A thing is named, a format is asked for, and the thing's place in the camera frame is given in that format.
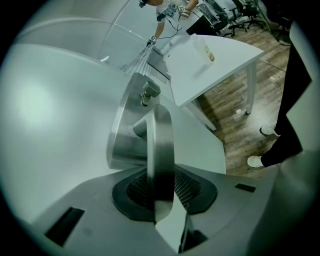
white table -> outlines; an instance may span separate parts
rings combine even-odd
[[[188,35],[175,36],[161,51],[171,75],[171,88],[178,106],[186,106],[212,130],[211,121],[191,102],[229,76],[246,67],[247,105],[250,114],[257,85],[256,61],[264,51],[249,44],[219,36],[199,35],[215,57],[212,65],[205,65]]]

floor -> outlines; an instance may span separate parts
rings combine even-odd
[[[235,33],[233,39],[266,52],[257,61],[257,87],[252,113],[245,113],[245,69],[201,95],[198,101],[217,128],[213,133],[223,142],[226,173],[259,178],[265,168],[251,168],[247,165],[247,159],[252,155],[263,155],[276,141],[276,137],[262,135],[260,127],[277,122],[290,47],[279,44],[267,28],[253,25],[248,32],[237,29]]]

black grate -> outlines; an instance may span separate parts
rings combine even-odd
[[[136,204],[147,207],[147,173],[131,182],[126,189],[127,195]],[[174,191],[185,209],[188,208],[190,200],[194,199],[201,192],[201,184],[183,174],[180,171],[174,173]]]

